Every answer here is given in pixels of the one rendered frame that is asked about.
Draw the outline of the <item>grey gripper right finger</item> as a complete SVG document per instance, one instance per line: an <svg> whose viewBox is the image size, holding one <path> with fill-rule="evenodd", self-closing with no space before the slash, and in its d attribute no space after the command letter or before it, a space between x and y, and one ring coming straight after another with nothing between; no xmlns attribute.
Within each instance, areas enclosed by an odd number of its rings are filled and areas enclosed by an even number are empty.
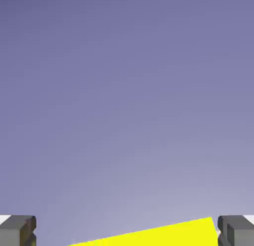
<svg viewBox="0 0 254 246"><path fill-rule="evenodd" d="M218 246L254 246L254 215L218 217Z"/></svg>

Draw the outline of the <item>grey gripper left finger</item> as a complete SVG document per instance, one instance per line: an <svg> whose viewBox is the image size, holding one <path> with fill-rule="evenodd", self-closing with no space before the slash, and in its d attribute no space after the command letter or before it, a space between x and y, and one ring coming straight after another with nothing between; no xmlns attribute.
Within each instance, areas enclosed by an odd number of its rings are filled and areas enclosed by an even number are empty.
<svg viewBox="0 0 254 246"><path fill-rule="evenodd" d="M0 215L0 246L36 246L35 216Z"/></svg>

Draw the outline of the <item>large yellow box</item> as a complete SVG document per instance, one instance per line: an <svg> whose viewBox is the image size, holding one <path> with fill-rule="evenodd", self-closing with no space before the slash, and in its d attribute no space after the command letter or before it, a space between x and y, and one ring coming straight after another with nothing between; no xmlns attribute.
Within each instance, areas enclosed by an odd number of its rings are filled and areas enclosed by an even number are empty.
<svg viewBox="0 0 254 246"><path fill-rule="evenodd" d="M212 218L202 218L69 246L218 246Z"/></svg>

